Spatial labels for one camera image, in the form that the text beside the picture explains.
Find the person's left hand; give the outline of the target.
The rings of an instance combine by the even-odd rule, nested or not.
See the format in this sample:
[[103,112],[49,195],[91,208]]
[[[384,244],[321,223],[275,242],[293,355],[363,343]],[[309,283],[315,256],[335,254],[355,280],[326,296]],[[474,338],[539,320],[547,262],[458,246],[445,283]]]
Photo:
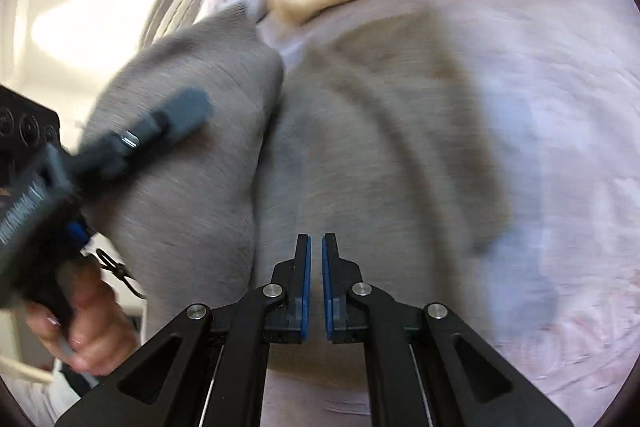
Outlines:
[[72,265],[70,302],[74,319],[68,335],[58,318],[39,303],[26,301],[25,320],[43,346],[77,373],[106,376],[139,347],[134,325],[116,301],[95,257]]

